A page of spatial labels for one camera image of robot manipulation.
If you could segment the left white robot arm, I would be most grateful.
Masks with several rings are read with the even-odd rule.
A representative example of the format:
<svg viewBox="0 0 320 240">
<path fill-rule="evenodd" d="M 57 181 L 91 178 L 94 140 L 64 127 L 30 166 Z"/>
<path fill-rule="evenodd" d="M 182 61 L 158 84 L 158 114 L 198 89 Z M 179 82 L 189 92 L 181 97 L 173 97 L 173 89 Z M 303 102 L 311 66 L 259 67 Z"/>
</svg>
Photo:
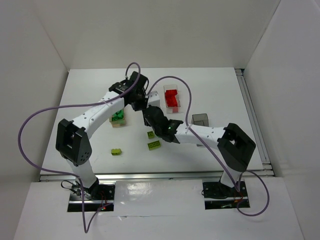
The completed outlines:
<svg viewBox="0 0 320 240">
<path fill-rule="evenodd" d="M 93 196 L 99 180 L 92 170 L 90 138 L 112 115 L 131 105 L 135 111 L 146 106 L 145 85 L 149 79 L 134 71 L 129 79 L 114 83 L 106 94 L 82 115 L 72 120 L 62 119 L 57 126 L 55 148 L 66 159 L 84 190 Z"/>
</svg>

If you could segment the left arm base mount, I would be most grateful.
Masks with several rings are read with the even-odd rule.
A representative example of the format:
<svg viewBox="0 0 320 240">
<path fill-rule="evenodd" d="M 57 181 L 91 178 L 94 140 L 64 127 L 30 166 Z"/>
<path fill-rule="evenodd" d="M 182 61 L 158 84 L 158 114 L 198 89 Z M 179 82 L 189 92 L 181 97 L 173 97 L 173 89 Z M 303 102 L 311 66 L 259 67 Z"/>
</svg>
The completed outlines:
<svg viewBox="0 0 320 240">
<path fill-rule="evenodd" d="M 82 211 L 82 193 L 80 184 L 78 182 L 72 182 L 69 180 L 63 180 L 60 186 L 68 190 L 69 201 L 67 212 L 79 213 Z M 98 187 L 97 192 L 90 195 L 86 191 L 84 192 L 84 211 L 96 212 L 101 208 L 101 212 L 113 212 L 114 211 L 114 199 L 115 199 L 115 183 L 103 183 Z"/>
</svg>

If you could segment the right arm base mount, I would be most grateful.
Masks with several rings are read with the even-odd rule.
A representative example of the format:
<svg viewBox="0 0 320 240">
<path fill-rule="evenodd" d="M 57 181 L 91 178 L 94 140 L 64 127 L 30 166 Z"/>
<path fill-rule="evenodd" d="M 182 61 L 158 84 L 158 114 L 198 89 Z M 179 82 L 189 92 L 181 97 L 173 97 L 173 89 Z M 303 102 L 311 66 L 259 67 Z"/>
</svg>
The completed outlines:
<svg viewBox="0 0 320 240">
<path fill-rule="evenodd" d="M 240 182 L 240 192 L 235 187 L 230 188 L 218 181 L 207 181 L 202 183 L 201 195 L 204 197 L 205 210 L 222 210 L 250 208 L 250 201 L 246 184 Z"/>
</svg>

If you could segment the dark green 2x4 brick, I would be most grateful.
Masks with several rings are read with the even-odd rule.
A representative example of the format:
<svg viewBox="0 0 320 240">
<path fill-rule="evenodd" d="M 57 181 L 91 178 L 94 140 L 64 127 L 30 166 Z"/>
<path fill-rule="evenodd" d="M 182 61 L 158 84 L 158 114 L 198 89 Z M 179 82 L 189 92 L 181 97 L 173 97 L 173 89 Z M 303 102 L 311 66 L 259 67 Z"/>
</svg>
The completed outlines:
<svg viewBox="0 0 320 240">
<path fill-rule="evenodd" d="M 124 109 L 121 109 L 111 116 L 110 122 L 122 121 L 124 119 L 125 119 L 125 111 Z"/>
</svg>

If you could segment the red arched brick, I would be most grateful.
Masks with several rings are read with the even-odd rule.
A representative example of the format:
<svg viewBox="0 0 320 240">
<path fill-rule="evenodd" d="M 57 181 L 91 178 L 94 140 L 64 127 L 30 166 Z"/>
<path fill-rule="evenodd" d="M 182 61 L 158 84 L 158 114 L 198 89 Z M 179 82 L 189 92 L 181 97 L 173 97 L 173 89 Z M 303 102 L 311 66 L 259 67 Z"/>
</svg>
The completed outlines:
<svg viewBox="0 0 320 240">
<path fill-rule="evenodd" d="M 178 91 L 176 89 L 169 89 L 165 91 L 164 98 L 168 108 L 179 106 L 179 103 L 176 97 L 177 95 L 178 95 Z"/>
</svg>

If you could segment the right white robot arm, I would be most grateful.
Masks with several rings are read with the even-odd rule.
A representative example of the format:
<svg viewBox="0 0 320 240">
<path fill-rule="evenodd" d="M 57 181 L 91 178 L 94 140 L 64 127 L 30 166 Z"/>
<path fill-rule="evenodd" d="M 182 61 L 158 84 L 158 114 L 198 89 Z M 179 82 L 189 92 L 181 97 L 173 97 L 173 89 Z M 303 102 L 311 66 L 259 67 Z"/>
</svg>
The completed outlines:
<svg viewBox="0 0 320 240">
<path fill-rule="evenodd" d="M 162 140 L 175 144 L 202 145 L 223 168 L 220 183 L 240 191 L 240 181 L 247 171 L 256 143 L 235 123 L 209 127 L 168 119 L 157 106 L 142 111 L 145 124 Z"/>
</svg>

